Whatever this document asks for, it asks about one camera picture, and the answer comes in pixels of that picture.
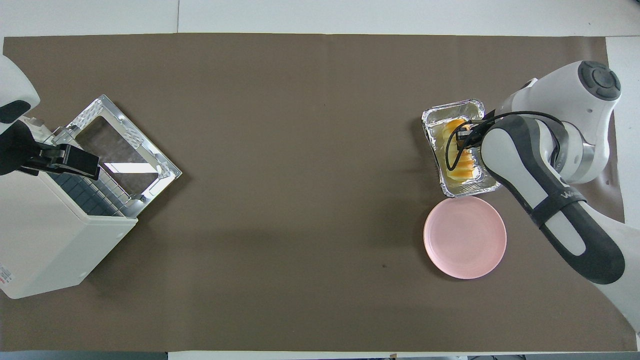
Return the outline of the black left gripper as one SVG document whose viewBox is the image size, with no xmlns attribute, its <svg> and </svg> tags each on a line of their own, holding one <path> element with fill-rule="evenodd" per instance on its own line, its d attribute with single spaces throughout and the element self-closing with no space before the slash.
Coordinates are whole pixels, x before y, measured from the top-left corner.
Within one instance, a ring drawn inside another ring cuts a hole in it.
<svg viewBox="0 0 640 360">
<path fill-rule="evenodd" d="M 71 144 L 49 146 L 38 142 L 21 120 L 10 125 L 0 137 L 0 175 L 21 171 L 33 176 L 39 171 L 75 174 L 98 180 L 99 157 Z"/>
</svg>

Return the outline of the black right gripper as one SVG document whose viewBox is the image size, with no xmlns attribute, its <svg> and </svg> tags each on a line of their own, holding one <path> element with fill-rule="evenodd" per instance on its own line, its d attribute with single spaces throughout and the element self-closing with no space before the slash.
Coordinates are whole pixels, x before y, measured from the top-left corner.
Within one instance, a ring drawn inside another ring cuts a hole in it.
<svg viewBox="0 0 640 360">
<path fill-rule="evenodd" d="M 463 127 L 457 130 L 458 147 L 478 147 L 480 143 L 482 143 L 482 134 L 475 127 Z"/>
</svg>

